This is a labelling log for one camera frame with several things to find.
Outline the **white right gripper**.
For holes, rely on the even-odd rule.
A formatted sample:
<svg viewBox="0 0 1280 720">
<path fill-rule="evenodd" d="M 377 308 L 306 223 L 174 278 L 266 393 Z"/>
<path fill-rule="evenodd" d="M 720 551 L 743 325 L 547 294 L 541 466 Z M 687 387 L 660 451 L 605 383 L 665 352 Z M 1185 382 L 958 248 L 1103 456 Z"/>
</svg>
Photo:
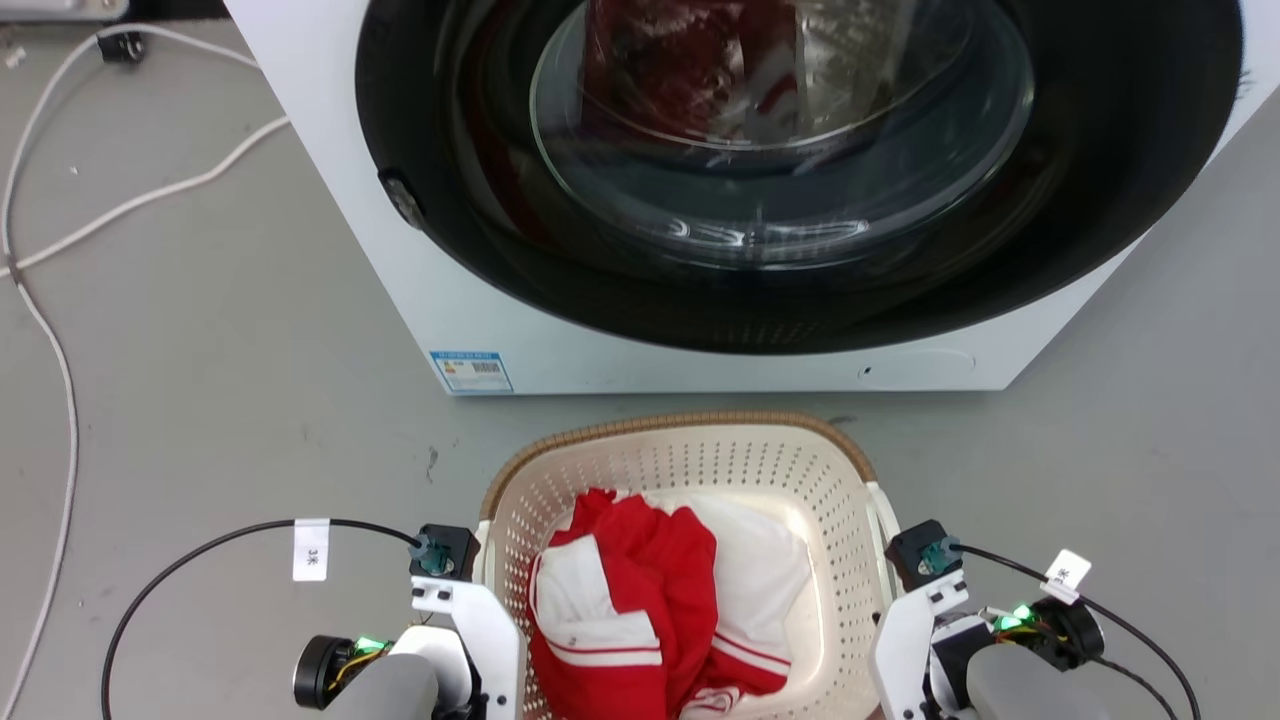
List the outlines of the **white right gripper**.
<svg viewBox="0 0 1280 720">
<path fill-rule="evenodd" d="M 869 671 L 886 720 L 925 720 L 934 620 L 968 598 L 963 577 L 941 577 L 897 597 L 881 614 Z"/>
</svg>

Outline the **white front-load washing machine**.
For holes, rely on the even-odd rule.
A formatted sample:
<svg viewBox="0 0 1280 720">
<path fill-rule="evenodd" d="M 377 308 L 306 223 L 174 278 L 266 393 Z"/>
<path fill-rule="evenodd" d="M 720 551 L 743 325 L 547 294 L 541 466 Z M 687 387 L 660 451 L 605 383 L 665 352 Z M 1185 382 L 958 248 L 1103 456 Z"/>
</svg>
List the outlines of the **white front-load washing machine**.
<svg viewBox="0 0 1280 720">
<path fill-rule="evenodd" d="M 355 53 L 369 1 L 225 0 L 225 5 L 422 354 L 497 352 L 513 395 L 1004 389 L 1160 220 L 1115 258 L 1034 302 L 896 345 L 763 356 L 672 348 L 608 334 L 488 284 L 407 225 L 390 205 L 355 104 Z M 1236 101 L 1199 173 L 1280 87 L 1280 0 L 1239 4 L 1244 41 Z"/>
</svg>

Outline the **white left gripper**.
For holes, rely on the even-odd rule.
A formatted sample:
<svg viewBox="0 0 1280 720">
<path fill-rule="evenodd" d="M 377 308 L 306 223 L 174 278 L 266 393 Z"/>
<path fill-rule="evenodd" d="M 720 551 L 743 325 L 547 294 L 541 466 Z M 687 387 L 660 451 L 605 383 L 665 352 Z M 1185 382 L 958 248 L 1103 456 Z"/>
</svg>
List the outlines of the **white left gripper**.
<svg viewBox="0 0 1280 720">
<path fill-rule="evenodd" d="M 429 577 L 411 583 L 415 609 L 453 621 L 477 671 L 474 687 L 486 696 L 486 720 L 524 720 L 524 633 L 506 606 L 484 584 Z"/>
</svg>

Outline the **blue energy label sticker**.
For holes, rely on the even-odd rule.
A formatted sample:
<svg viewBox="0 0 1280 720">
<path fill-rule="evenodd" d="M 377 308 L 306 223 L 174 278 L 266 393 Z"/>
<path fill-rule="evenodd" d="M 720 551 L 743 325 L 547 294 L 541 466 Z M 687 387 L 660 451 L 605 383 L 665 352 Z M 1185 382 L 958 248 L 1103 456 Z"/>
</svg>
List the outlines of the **blue energy label sticker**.
<svg viewBox="0 0 1280 720">
<path fill-rule="evenodd" d="M 497 352 L 431 351 L 428 357 L 448 395 L 488 396 L 515 392 L 503 359 Z"/>
</svg>

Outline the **red and white jacket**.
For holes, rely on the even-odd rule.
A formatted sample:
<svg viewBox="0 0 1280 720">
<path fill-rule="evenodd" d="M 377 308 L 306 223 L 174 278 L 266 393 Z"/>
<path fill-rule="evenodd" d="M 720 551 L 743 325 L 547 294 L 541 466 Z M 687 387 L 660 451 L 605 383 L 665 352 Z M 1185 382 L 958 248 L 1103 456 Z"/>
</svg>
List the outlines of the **red and white jacket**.
<svg viewBox="0 0 1280 720">
<path fill-rule="evenodd" d="M 781 692 L 805 543 L 726 498 L 580 495 L 527 580 L 530 667 L 556 720 L 721 720 Z"/>
</svg>

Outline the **cream perforated laundry basket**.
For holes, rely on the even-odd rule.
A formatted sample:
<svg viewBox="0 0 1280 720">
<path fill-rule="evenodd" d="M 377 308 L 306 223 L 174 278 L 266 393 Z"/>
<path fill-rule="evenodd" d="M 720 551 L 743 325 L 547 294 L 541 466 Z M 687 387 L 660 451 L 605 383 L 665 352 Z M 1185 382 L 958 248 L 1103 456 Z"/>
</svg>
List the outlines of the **cream perforated laundry basket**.
<svg viewBox="0 0 1280 720">
<path fill-rule="evenodd" d="M 724 720 L 884 720 L 868 657 L 874 615 L 899 593 L 884 547 L 899 521 L 864 452 L 828 421 L 797 413 L 643 416 L 548 436 L 497 474 L 480 509 L 474 579 L 521 632 L 532 560 L 570 525 L 589 489 L 741 503 L 806 546 L 809 584 L 787 619 L 794 670 L 771 696 Z"/>
</svg>

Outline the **red clothes in drum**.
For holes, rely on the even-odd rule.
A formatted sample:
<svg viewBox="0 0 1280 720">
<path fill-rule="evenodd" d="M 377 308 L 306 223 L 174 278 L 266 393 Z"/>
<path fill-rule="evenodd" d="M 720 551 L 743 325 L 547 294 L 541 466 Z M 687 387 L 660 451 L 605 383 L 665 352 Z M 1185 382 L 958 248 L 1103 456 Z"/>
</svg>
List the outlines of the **red clothes in drum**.
<svg viewBox="0 0 1280 720">
<path fill-rule="evenodd" d="M 589 0 L 582 87 L 631 131 L 708 149 L 800 136 L 792 0 Z"/>
</svg>

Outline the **grey box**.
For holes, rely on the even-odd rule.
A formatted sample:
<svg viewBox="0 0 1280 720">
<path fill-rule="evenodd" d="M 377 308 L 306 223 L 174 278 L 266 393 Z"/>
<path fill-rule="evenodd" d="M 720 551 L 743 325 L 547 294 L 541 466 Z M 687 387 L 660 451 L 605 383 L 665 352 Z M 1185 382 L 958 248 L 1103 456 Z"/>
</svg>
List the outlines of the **grey box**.
<svg viewBox="0 0 1280 720">
<path fill-rule="evenodd" d="M 0 0 L 0 24 L 105 23 L 118 20 L 132 0 Z"/>
</svg>

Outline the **black round washer door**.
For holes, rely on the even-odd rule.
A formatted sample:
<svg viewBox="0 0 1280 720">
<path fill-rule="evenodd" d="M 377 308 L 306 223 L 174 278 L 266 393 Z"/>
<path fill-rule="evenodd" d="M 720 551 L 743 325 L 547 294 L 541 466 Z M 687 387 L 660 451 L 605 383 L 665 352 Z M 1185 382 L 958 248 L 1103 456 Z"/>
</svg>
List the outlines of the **black round washer door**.
<svg viewBox="0 0 1280 720">
<path fill-rule="evenodd" d="M 1239 0 L 792 0 L 800 136 L 708 149 L 582 87 L 589 0 L 370 0 L 355 104 L 390 205 L 488 284 L 672 348 L 828 354 L 986 322 L 1183 195 Z"/>
</svg>

